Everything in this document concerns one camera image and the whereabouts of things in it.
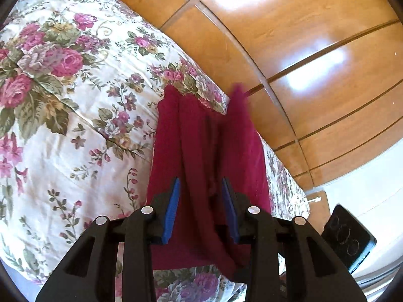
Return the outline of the magenta long-sleeve shirt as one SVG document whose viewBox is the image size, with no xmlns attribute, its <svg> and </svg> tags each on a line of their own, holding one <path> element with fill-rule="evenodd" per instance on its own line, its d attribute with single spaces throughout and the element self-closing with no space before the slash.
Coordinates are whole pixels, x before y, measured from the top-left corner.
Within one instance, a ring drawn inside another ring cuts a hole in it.
<svg viewBox="0 0 403 302">
<path fill-rule="evenodd" d="M 262 142 L 245 92 L 236 85 L 221 114 L 194 95 L 168 86 L 158 115 L 147 197 L 166 192 L 175 178 L 181 190 L 172 237 L 166 245 L 152 248 L 153 268 L 215 265 L 233 279 L 249 263 L 250 249 L 219 237 L 227 226 L 222 180 L 228 179 L 254 205 L 271 209 Z"/>
</svg>

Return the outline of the floral bed cover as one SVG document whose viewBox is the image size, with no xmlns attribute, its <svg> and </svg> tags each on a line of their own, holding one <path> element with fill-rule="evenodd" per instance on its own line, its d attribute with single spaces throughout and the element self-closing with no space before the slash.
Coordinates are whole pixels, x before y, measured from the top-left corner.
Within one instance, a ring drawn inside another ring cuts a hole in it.
<svg viewBox="0 0 403 302">
<path fill-rule="evenodd" d="M 261 80 L 189 0 L 18 0 L 1 27 L 1 262 L 34 301 L 100 214 L 141 207 L 167 85 Z"/>
</svg>

